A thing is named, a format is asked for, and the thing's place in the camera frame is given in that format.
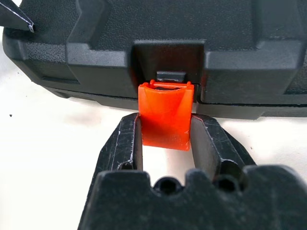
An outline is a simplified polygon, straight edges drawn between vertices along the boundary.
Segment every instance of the white surface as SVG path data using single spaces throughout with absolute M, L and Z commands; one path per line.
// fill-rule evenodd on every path
M 99 151 L 132 112 L 54 96 L 32 83 L 1 43 L 0 229 L 77 230 Z M 218 121 L 256 163 L 289 165 L 307 180 L 306 118 Z M 183 183 L 193 167 L 191 152 L 143 152 L 152 184 L 165 175 Z

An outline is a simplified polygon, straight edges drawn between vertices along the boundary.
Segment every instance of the clamp jaw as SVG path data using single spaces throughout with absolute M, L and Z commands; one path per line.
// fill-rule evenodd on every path
M 182 186 L 142 171 L 142 121 L 125 116 L 102 148 L 79 230 L 303 230 L 307 186 L 285 166 L 256 166 L 209 116 L 191 115 L 196 169 Z

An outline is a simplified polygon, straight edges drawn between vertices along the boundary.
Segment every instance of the metal tip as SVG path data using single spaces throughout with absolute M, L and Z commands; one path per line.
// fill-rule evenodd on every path
M 34 24 L 28 25 L 29 30 L 34 33 Z

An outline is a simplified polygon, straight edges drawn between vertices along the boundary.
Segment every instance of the black tool case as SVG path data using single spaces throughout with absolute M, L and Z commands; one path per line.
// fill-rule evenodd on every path
M 307 116 L 306 0 L 23 0 L 6 55 L 60 97 L 137 109 L 145 81 L 191 81 L 196 112 Z

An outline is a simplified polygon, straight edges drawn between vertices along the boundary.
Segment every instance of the orange plastic clip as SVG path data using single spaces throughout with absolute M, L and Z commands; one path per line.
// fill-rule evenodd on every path
M 194 86 L 151 80 L 139 86 L 143 145 L 190 149 Z

